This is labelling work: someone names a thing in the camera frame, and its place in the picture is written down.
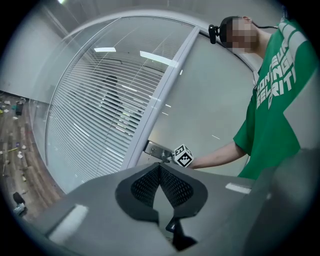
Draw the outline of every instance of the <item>black mesh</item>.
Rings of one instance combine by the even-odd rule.
[[[194,194],[193,188],[166,169],[160,167],[160,186],[172,207],[186,202]]]
[[[146,206],[153,207],[156,191],[159,187],[158,166],[141,178],[137,179],[131,186],[133,196]]]

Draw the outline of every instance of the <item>ceiling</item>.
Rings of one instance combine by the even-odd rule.
[[[280,4],[273,0],[64,0],[62,4],[48,0],[43,5],[67,33],[97,18],[132,9],[176,11],[214,24],[227,16],[249,16],[261,26],[276,25],[282,15]]]

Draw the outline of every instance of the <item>white blinds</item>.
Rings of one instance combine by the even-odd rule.
[[[64,191],[120,170],[168,67],[142,57],[140,51],[172,60],[191,30],[165,19],[123,18],[97,35],[71,63],[54,94],[47,123],[48,165],[54,172],[61,169],[55,161],[64,161],[68,175],[56,170],[61,174],[55,176]],[[72,176],[77,181],[66,182]]]

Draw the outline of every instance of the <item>wall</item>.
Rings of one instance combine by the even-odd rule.
[[[33,99],[39,72],[61,40],[39,14],[29,15],[2,56],[0,90]]]

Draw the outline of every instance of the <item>floor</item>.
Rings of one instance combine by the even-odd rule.
[[[2,110],[9,110],[0,114],[0,187],[12,209],[16,207],[13,193],[22,196],[27,208],[22,218],[32,222],[63,197],[64,192],[51,177],[38,152],[30,124],[29,103],[24,104],[22,115],[18,116],[12,106],[20,98],[2,95],[0,100],[0,106],[5,106]],[[5,105],[4,101],[10,101],[11,105]]]

